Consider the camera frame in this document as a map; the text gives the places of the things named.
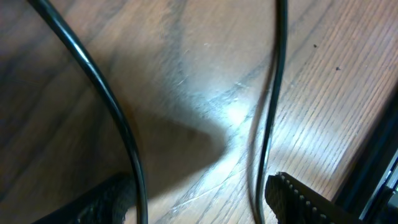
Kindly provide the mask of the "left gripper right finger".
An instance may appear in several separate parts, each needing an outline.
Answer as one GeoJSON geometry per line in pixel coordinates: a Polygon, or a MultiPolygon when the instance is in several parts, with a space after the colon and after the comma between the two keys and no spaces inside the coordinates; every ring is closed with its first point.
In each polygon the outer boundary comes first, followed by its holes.
{"type": "Polygon", "coordinates": [[[267,178],[265,200],[281,224],[362,223],[286,172],[267,178]]]}

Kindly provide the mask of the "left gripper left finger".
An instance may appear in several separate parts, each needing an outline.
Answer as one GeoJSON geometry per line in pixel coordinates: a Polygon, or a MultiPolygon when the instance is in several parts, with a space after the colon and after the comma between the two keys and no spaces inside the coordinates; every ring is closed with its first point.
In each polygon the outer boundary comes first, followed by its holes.
{"type": "Polygon", "coordinates": [[[118,173],[34,224],[120,224],[135,204],[133,176],[118,173]]]}

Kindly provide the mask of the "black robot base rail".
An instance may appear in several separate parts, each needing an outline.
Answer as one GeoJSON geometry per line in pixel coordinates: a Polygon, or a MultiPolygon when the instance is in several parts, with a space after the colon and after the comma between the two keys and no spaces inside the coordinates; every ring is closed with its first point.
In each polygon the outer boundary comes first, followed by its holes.
{"type": "Polygon", "coordinates": [[[361,145],[359,157],[335,196],[335,204],[356,218],[365,219],[396,160],[397,93],[393,93],[361,145]]]}

